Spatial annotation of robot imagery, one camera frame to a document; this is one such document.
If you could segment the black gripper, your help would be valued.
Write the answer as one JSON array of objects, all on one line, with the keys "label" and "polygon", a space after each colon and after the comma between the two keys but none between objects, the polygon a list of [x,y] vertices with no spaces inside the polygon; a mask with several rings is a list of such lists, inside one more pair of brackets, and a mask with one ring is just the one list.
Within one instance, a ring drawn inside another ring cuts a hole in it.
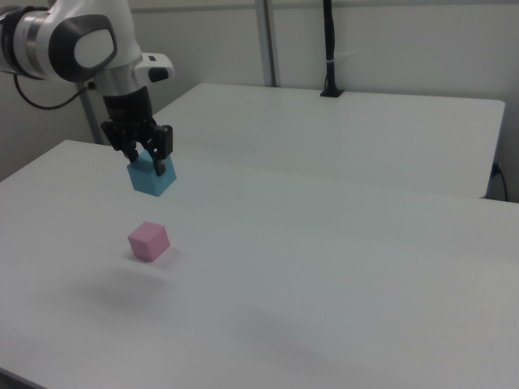
[{"label": "black gripper", "polygon": [[136,142],[146,143],[157,176],[165,173],[165,160],[173,151],[170,125],[157,125],[152,117],[152,104],[147,87],[122,96],[103,96],[109,118],[101,123],[106,138],[115,151],[131,162],[139,153]]}]

